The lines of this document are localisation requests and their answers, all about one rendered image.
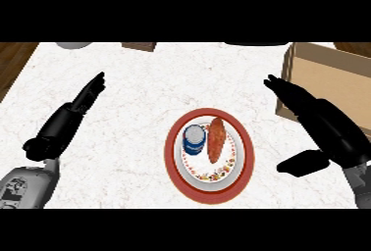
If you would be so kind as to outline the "blue and white can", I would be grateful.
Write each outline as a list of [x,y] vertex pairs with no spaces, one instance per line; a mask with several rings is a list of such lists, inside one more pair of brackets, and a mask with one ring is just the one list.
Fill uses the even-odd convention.
[[197,155],[204,147],[206,131],[200,125],[190,125],[184,133],[184,149],[190,155]]

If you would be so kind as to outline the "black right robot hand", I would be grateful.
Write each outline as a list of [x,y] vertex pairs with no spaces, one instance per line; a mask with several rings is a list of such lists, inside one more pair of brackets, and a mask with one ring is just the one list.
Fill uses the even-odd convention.
[[326,169],[330,161],[343,169],[355,168],[371,161],[371,142],[337,106],[274,75],[268,76],[263,84],[294,113],[320,147],[318,150],[306,150],[283,161],[277,170],[300,177]]

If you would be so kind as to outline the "grey round bowl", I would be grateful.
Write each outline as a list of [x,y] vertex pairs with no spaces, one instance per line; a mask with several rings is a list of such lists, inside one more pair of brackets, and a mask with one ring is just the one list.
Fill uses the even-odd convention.
[[93,42],[57,42],[57,45],[68,50],[82,49],[89,46]]

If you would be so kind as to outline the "red-rimmed floral plate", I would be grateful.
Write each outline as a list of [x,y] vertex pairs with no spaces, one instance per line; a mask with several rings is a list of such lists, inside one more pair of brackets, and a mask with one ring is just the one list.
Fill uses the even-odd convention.
[[164,159],[172,182],[192,201],[213,205],[234,199],[256,160],[250,135],[234,116],[212,108],[188,112],[170,129]]

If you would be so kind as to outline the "brown wooden block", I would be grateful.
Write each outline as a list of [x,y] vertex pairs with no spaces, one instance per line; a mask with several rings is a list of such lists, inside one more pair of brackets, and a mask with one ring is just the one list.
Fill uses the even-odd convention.
[[136,49],[141,51],[153,52],[156,49],[156,42],[123,42],[122,46],[124,48]]

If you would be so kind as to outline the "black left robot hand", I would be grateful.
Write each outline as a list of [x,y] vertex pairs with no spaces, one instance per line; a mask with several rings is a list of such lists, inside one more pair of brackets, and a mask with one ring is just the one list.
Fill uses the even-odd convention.
[[83,87],[76,99],[57,109],[37,136],[25,142],[24,150],[30,160],[39,162],[61,156],[105,88],[105,73],[99,73]]

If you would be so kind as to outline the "orange-brown sweet potato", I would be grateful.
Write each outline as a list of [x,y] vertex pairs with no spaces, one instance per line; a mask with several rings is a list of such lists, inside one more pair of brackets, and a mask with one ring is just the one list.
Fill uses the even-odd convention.
[[221,118],[216,118],[212,121],[209,127],[209,136],[207,136],[207,155],[212,164],[215,164],[219,160],[225,140],[226,140],[226,130],[224,126],[224,121]]

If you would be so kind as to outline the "brown cardboard box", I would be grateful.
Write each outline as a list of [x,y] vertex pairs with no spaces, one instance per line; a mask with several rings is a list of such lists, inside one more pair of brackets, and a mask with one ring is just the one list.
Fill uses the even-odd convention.
[[281,78],[342,109],[371,141],[371,58],[294,42],[284,55]]

